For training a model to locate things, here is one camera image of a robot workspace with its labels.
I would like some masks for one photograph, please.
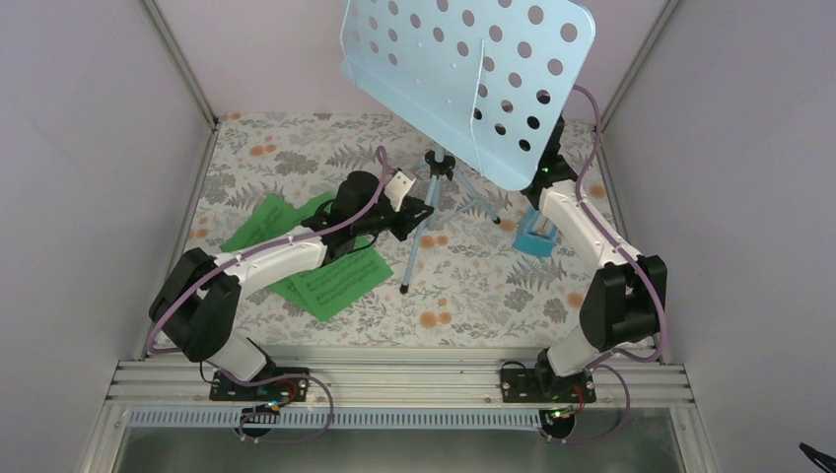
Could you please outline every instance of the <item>green sheet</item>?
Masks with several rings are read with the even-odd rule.
[[[331,194],[325,193],[296,209],[282,198],[270,195],[252,211],[249,220],[229,241],[221,245],[221,250],[236,251],[283,235],[313,215],[322,202],[332,198]],[[355,247],[367,244],[369,241],[360,237]],[[271,284],[269,288],[325,322],[391,275],[391,268],[383,258],[374,248],[369,248],[343,256],[313,271],[295,274]]]

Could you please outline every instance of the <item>black mounting plate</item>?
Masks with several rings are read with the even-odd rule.
[[[573,386],[577,386],[584,394],[584,402],[595,402],[595,389],[587,388],[587,383],[592,381],[592,374],[579,372],[571,376],[561,378],[561,385],[554,397],[549,398],[543,395],[542,389],[534,377],[534,370],[516,367],[508,367],[500,370],[500,383],[502,387],[502,402],[515,404],[533,403],[577,403],[578,394]]]
[[[276,367],[271,373],[265,373],[261,376],[262,379],[270,377],[281,376],[282,374],[311,374],[311,370],[307,368],[297,367]],[[296,385],[296,397],[293,402],[305,402],[308,395],[309,384],[306,382],[305,387],[299,386],[301,379],[288,379],[288,382]],[[215,372],[215,377],[212,379],[212,390],[209,391],[209,399],[212,401],[243,401],[243,402],[270,402],[282,401],[283,398],[289,395],[288,382],[278,381],[272,384],[264,384],[255,387],[244,387],[240,384],[235,384],[228,377],[220,372]]]

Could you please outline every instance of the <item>floral pattern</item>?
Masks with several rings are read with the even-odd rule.
[[[575,169],[592,148],[591,132],[585,123],[566,124],[562,152]],[[377,145],[386,147],[394,167],[411,169],[423,161],[432,142],[385,114],[226,115],[187,247],[219,252],[219,245],[269,194],[299,207],[322,192],[334,192],[352,170],[377,174]],[[265,289],[240,302],[236,328],[263,345],[531,347],[568,334],[578,323],[593,268],[560,240],[548,259],[514,250],[526,199],[498,188],[464,163],[458,166],[494,206],[502,224],[491,223],[476,206],[425,232],[408,294],[398,289],[412,241],[385,234],[376,248],[394,276],[331,320],[319,322]],[[429,173],[422,169],[417,175],[412,194],[423,197]],[[611,221],[597,166],[586,188]],[[442,216],[467,201],[463,186],[444,180]]]

